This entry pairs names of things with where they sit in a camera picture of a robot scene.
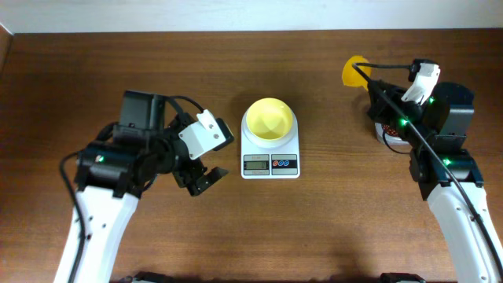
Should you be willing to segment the yellow plastic measuring scoop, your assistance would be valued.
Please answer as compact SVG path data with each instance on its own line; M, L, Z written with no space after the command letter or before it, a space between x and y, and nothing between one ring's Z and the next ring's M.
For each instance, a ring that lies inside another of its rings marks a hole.
M344 86L368 90L368 82L353 68L355 63L368 63L369 61L360 55L351 57L343 67L342 82Z

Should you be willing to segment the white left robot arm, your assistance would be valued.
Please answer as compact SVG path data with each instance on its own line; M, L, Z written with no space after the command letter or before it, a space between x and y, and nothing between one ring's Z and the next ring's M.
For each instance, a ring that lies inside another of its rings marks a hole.
M124 231L159 176L196 197L227 175L200 158L232 143L232 131L207 109L192 117L178 99L126 91L119 120L61 160L73 212L56 282L109 281Z

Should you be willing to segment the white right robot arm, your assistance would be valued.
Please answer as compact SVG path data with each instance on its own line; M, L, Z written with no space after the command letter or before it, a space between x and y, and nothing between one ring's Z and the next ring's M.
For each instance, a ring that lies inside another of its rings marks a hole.
M401 87L369 82L369 117L409 143L409 172L447 243L459 282L500 282L502 244L488 211L484 180L463 144L474 94L456 83L434 86L424 103L403 102Z

